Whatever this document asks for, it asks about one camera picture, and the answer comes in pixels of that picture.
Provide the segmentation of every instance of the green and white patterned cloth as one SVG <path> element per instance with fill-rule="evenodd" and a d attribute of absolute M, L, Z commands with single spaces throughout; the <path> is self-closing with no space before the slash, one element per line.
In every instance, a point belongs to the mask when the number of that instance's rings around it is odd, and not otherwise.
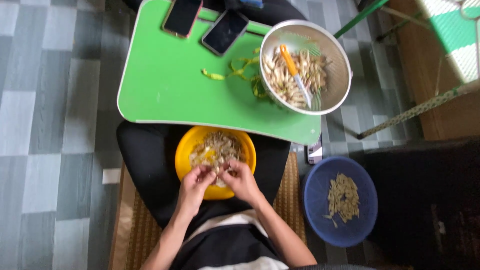
<path fill-rule="evenodd" d="M 447 53 L 447 59 L 455 67 L 463 83 L 479 78 L 476 21 L 460 13 L 460 2 L 454 0 L 417 0 L 429 18 L 434 31 Z M 464 14 L 469 18 L 480 16 L 480 0 L 467 0 Z"/>

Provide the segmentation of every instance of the green lap desk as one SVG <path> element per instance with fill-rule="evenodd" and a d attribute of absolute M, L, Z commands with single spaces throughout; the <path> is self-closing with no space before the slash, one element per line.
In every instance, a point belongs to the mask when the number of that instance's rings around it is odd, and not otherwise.
<path fill-rule="evenodd" d="M 251 22 L 248 32 L 224 57 L 218 57 L 201 44 L 210 22 L 197 20 L 188 39 L 161 30 L 169 7 L 165 0 L 144 1 L 138 13 L 117 99 L 125 119 L 219 126 L 303 145 L 317 142 L 320 116 L 282 109 L 268 97 L 256 98 L 252 83 L 239 76 L 219 81 L 201 72 L 205 68 L 209 73 L 229 74 L 232 59 L 257 56 L 253 50 L 260 47 L 270 27 Z M 214 21 L 218 14 L 202 9 L 199 17 Z M 241 61 L 234 64 L 243 66 Z M 245 75 L 258 72 L 258 64 L 251 64 Z"/>

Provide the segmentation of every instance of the phone case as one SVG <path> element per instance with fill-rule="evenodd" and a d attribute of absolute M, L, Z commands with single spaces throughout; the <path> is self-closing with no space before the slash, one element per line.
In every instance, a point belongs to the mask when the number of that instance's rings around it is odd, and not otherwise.
<path fill-rule="evenodd" d="M 208 35 L 208 33 L 210 33 L 210 31 L 212 31 L 213 28 L 215 28 L 215 26 L 218 24 L 218 22 L 220 22 L 220 20 L 223 18 L 223 16 L 225 16 L 225 14 L 227 14 L 227 11 L 224 11 L 222 13 L 222 15 L 220 15 L 220 17 L 214 22 L 214 24 L 212 25 L 212 27 L 210 27 L 210 29 L 208 29 L 208 31 L 204 34 L 204 36 L 202 37 L 202 44 L 207 47 L 209 50 L 211 50 L 214 54 L 218 55 L 218 56 L 223 56 L 231 47 L 232 45 L 235 43 L 235 41 L 237 41 L 237 39 L 242 36 L 243 34 L 245 34 L 245 31 L 247 31 L 247 27 L 248 27 L 248 22 L 250 21 L 249 19 L 247 19 L 247 17 L 245 17 L 244 15 L 240 14 L 237 12 L 237 14 L 242 17 L 246 22 L 247 22 L 247 25 L 244 27 L 244 29 L 240 32 L 240 34 L 232 41 L 232 43 L 230 44 L 230 46 L 227 48 L 227 50 L 224 52 L 224 53 L 219 53 L 218 51 L 214 50 L 212 47 L 210 47 L 207 43 L 205 43 L 204 39 L 205 37 Z"/>
<path fill-rule="evenodd" d="M 173 0 L 172 4 L 170 5 L 170 9 L 168 10 L 167 15 L 165 16 L 165 20 L 162 23 L 162 29 L 163 29 L 163 31 L 165 31 L 169 34 L 172 34 L 176 37 L 188 38 L 190 36 L 190 33 L 192 32 L 193 24 L 197 20 L 198 14 L 200 13 L 200 10 L 202 9 L 204 2 L 203 1 L 200 2 L 200 7 L 198 8 L 197 14 L 195 15 L 195 18 L 193 19 L 192 25 L 190 26 L 190 30 L 188 31 L 188 34 L 186 36 L 180 35 L 179 33 L 175 32 L 175 31 L 172 31 L 172 30 L 169 30 L 169 29 L 165 28 L 165 23 L 167 22 L 168 17 L 170 17 L 170 12 L 172 11 L 173 5 L 175 5 L 176 2 L 177 2 L 177 0 Z"/>

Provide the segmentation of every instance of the smartphone screen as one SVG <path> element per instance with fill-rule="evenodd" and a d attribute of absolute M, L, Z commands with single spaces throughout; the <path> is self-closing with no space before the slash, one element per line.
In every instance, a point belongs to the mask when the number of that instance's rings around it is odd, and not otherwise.
<path fill-rule="evenodd" d="M 236 11 L 225 11 L 203 38 L 204 44 L 218 55 L 223 55 L 246 29 L 248 19 Z"/>
<path fill-rule="evenodd" d="M 202 0 L 175 0 L 163 28 L 187 37 L 202 6 Z"/>

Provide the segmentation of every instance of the orange knife handle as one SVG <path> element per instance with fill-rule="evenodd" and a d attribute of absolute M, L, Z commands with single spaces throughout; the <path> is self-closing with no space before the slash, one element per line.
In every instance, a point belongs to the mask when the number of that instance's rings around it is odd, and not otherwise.
<path fill-rule="evenodd" d="M 295 63 L 292 60 L 292 57 L 290 56 L 290 53 L 287 50 L 287 47 L 282 44 L 280 45 L 280 53 L 283 56 L 283 59 L 285 59 L 285 63 L 287 63 L 288 70 L 292 74 L 292 76 L 295 76 L 298 74 L 297 68 L 295 67 Z"/>

